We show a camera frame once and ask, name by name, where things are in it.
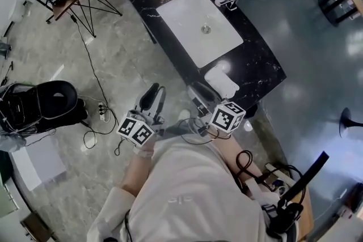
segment gray floor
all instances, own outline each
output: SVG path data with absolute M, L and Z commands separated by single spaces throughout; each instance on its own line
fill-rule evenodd
M 138 95 L 153 82 L 167 88 L 163 117 L 173 124 L 181 109 L 190 108 L 185 84 L 159 45 L 150 41 L 141 19 L 128 0 L 110 0 L 124 15 L 97 11 L 93 22 L 97 38 L 92 40 L 81 28 L 103 85 L 110 106 L 121 117 Z M 79 94 L 101 99 L 102 95 L 79 36 L 77 26 L 64 15 L 59 21 L 45 23 L 50 13 L 38 4 L 28 7 L 27 15 L 15 25 L 9 37 L 13 45 L 10 61 L 15 70 L 11 81 L 38 84 L 49 81 L 64 65 L 57 79 L 71 82 Z M 94 129 L 109 131 L 97 113 L 98 103 L 87 101 L 89 123 Z M 132 147 L 123 144 L 120 156 L 114 156 L 120 138 L 115 133 L 98 135 L 98 144 L 83 151 L 82 125 L 60 128 L 52 136 L 67 171 L 56 179 L 26 192 L 32 207 L 41 215 L 60 241 L 85 241 L 86 232 L 97 216 L 109 190 L 121 181 Z M 263 166 L 270 160 L 254 131 L 236 132 L 241 145 L 254 153 L 255 161 Z M 273 155 L 273 159 L 282 158 Z
M 363 131 L 342 139 L 337 125 L 344 107 L 363 120 L 363 18 L 333 27 L 317 0 L 240 0 L 239 7 L 287 75 L 261 103 L 288 162 L 305 171 L 323 150 L 330 156 L 310 184 L 317 233 L 344 203 L 342 192 L 363 179 Z

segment shirt sleeve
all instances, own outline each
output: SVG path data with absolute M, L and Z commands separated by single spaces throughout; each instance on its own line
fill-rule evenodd
M 114 187 L 87 233 L 87 242 L 103 242 L 112 237 L 112 231 L 124 220 L 136 198 L 129 192 Z

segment beige cloth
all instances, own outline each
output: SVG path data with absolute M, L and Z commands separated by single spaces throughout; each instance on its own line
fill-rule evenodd
M 266 235 L 261 207 L 240 192 L 212 143 L 167 139 L 155 145 L 153 162 L 137 198 L 111 190 L 87 242 L 102 242 L 111 231 L 119 242 L 128 241 L 123 220 L 129 209 L 137 242 L 274 241 Z

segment tile floor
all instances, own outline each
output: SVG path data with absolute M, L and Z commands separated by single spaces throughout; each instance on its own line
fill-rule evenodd
M 128 0 L 109 1 L 123 16 L 95 11 L 97 38 L 91 39 L 82 27 L 81 32 L 86 42 L 91 41 L 88 48 L 110 106 L 121 117 L 140 91 L 158 82 L 167 88 L 163 117 L 167 124 L 173 124 L 181 109 L 191 107 L 184 82 L 162 48 L 151 42 L 132 4 Z M 10 61 L 15 65 L 10 80 L 33 84 L 49 81 L 64 65 L 57 79 L 71 82 L 81 95 L 101 99 L 77 27 L 68 15 L 52 24 L 46 24 L 48 17 L 50 12 L 37 3 L 28 6 L 23 21 L 10 33 L 9 43 L 14 49 L 1 77 Z M 94 129 L 108 131 L 112 121 L 101 122 L 97 106 L 97 102 L 87 100 L 88 122 Z M 114 155 L 119 141 L 116 134 L 98 135 L 98 144 L 83 151 L 85 131 L 80 124 L 59 128 L 51 138 L 67 171 L 32 192 L 23 186 L 31 206 L 61 242 L 85 241 L 89 226 L 109 190 L 121 181 L 132 153 L 132 147 L 125 143 L 120 156 Z M 258 165 L 269 160 L 254 131 L 247 133 L 241 129 L 236 138 L 254 153 Z

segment white cloth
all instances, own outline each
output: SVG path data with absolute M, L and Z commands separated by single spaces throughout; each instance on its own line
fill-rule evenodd
M 137 242 L 274 241 L 266 234 L 260 205 L 240 192 L 212 143 L 167 139 L 155 145 L 153 164 L 137 198 L 111 190 L 87 242 L 102 242 L 109 231 L 119 242 L 128 241 L 123 220 L 129 209 Z

